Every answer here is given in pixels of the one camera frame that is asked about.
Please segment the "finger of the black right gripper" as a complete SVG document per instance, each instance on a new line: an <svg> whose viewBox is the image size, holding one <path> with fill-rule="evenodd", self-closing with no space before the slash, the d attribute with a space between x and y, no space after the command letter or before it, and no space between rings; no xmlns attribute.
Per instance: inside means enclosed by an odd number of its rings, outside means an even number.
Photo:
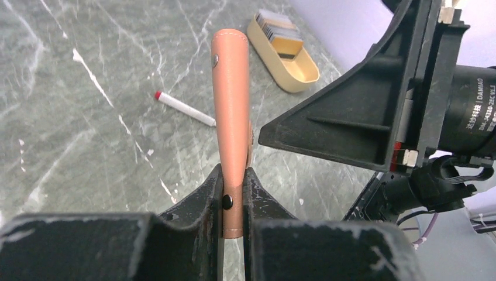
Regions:
<svg viewBox="0 0 496 281"><path fill-rule="evenodd" d="M352 69L265 124L259 144L387 172L407 91L425 76L440 1L402 1Z"/></svg>

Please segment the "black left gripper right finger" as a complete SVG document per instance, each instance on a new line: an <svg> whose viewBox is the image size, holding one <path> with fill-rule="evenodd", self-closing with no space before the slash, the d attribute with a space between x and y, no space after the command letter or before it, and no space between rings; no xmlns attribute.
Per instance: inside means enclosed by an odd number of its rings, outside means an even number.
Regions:
<svg viewBox="0 0 496 281"><path fill-rule="evenodd" d="M376 173L341 221L302 221L247 169L246 280L422 280L419 260L404 233L367 212L386 181Z"/></svg>

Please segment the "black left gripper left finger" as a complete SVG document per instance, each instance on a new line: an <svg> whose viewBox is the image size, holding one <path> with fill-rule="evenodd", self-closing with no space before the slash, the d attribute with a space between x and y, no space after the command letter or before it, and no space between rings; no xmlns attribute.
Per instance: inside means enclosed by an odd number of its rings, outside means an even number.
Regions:
<svg viewBox="0 0 496 281"><path fill-rule="evenodd" d="M161 214L35 213L1 228L2 280L221 280L222 172Z"/></svg>

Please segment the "pink leather card holder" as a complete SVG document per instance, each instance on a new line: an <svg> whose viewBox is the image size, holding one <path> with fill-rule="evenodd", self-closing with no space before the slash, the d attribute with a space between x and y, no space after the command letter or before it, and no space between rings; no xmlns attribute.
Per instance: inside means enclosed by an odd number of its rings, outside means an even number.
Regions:
<svg viewBox="0 0 496 281"><path fill-rule="evenodd" d="M243 181L252 158L249 43L236 29L221 29L211 41L212 85L223 175L222 236L243 236Z"/></svg>

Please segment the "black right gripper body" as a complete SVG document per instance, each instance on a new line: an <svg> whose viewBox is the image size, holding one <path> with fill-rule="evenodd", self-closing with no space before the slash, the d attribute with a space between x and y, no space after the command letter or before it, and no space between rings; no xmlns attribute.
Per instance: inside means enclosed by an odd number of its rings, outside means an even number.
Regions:
<svg viewBox="0 0 496 281"><path fill-rule="evenodd" d="M494 174L495 68L459 66L461 39L468 26L454 20L436 30L438 46L430 55L433 66L421 131L432 135L435 148L445 152L425 162L409 176L390 176L387 215L425 207L442 213L464 206L476 192L474 183Z"/></svg>

